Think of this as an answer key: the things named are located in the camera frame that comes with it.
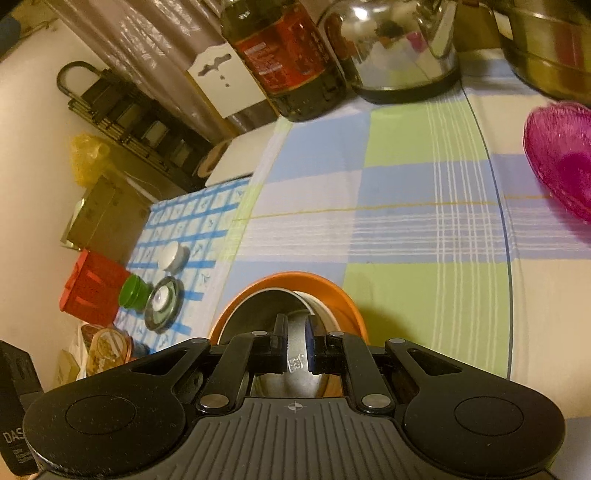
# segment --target cardboard box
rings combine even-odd
[[[53,379],[53,388],[61,387],[76,381],[80,373],[80,366],[76,363],[74,355],[61,350],[57,356],[56,375]]]
[[[62,243],[87,248],[126,265],[150,215],[152,203],[125,180],[102,176],[84,195],[84,205]]]

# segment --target pink bowl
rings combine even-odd
[[[523,147],[551,195],[591,222],[591,110],[574,102],[533,110],[525,122]]]

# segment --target white tag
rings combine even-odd
[[[189,68],[222,118],[265,99],[265,94],[229,43],[209,47]]]
[[[511,28],[511,22],[509,21],[509,17],[500,14],[499,12],[494,12],[494,14],[496,26],[499,29],[499,33],[504,37],[513,40],[513,30]]]

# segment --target dish rack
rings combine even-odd
[[[64,84],[66,73],[75,67],[99,78],[80,96]],[[186,192],[204,188],[206,178],[197,171],[213,145],[133,83],[109,69],[101,72],[85,61],[74,61],[57,74],[57,87],[71,99],[71,111],[178,187]]]

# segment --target black box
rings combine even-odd
[[[25,410],[43,394],[28,353],[0,340],[0,453],[17,476],[38,468],[22,431]]]

